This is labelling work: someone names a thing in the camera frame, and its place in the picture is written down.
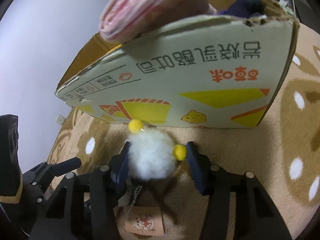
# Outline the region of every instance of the electrical socket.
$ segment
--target electrical socket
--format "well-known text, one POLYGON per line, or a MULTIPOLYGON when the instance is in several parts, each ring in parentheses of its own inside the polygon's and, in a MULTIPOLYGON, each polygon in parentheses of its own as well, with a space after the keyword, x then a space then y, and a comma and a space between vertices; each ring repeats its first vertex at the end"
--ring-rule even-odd
POLYGON ((64 116, 62 116, 61 114, 59 114, 57 119, 56 119, 56 123, 58 123, 60 125, 63 125, 65 120, 66 120, 66 118, 64 116))

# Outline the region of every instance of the beige blanket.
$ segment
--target beige blanket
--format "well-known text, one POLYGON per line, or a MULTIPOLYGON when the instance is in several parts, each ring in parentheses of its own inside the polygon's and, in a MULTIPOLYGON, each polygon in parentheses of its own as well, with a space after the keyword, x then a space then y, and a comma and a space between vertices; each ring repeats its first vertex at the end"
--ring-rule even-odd
MULTIPOLYGON (((320 36, 302 25, 289 73, 274 103, 257 128, 213 129, 157 127, 178 143, 194 141, 200 152, 226 171, 252 171, 278 207, 293 238, 305 228, 320 203, 320 36)), ((48 157, 48 163, 79 157, 78 174, 109 162, 128 136, 126 125, 100 122, 76 108, 70 112, 48 157)), ((60 178, 52 183, 56 187, 60 178)), ((148 183, 137 205, 159 206, 165 235, 154 239, 199 238, 208 197, 201 196, 182 162, 172 178, 148 183)), ((227 239, 232 239, 235 198, 227 239)), ((124 240, 149 238, 124 231, 124 214, 116 210, 124 240)))

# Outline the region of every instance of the metal rivet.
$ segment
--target metal rivet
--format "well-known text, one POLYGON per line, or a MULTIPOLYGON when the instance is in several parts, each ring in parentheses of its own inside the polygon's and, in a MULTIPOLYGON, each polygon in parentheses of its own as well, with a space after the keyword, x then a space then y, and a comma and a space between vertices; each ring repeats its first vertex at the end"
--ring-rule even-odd
POLYGON ((108 165, 103 165, 100 167, 100 171, 108 171, 110 168, 108 165))
POLYGON ((247 171, 247 172, 245 173, 245 175, 246 175, 249 179, 254 178, 254 174, 253 174, 251 171, 247 171))
POLYGON ((218 165, 211 165, 211 167, 210 167, 210 169, 212 170, 212 171, 218 171, 218 170, 220 170, 220 167, 218 166, 218 165))
POLYGON ((71 178, 73 178, 74 175, 75 175, 75 174, 74 174, 73 172, 68 172, 68 173, 66 174, 66 178, 67 178, 67 179, 71 179, 71 178))

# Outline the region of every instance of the white pom-pom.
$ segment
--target white pom-pom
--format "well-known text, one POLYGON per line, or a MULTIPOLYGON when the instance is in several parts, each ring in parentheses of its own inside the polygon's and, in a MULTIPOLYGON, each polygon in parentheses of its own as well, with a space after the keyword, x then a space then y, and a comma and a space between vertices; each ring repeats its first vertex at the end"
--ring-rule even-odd
POLYGON ((136 179, 163 179, 173 173, 176 159, 174 142, 168 134, 145 128, 129 137, 129 176, 136 179))

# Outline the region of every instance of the yellow pom-pom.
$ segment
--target yellow pom-pom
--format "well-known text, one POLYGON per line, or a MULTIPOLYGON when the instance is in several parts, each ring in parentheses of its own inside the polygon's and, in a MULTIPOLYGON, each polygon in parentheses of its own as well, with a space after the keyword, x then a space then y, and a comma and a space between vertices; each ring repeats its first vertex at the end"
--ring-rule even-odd
POLYGON ((187 149, 184 145, 176 144, 174 146, 173 154, 178 161, 183 161, 187 157, 187 149))
POLYGON ((137 134, 138 132, 141 131, 141 129, 144 127, 143 123, 140 120, 132 120, 129 122, 129 130, 130 132, 137 134))

